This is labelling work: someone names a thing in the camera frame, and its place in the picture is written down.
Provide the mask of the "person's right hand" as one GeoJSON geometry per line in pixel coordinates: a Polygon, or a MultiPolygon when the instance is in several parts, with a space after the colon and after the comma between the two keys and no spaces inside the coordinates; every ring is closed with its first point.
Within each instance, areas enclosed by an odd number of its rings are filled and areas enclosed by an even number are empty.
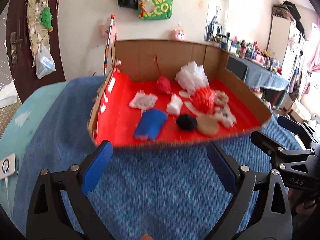
{"type": "Polygon", "coordinates": [[[290,189],[287,196],[293,216],[297,214],[310,216],[319,204],[319,196],[306,197],[302,191],[290,189]]]}

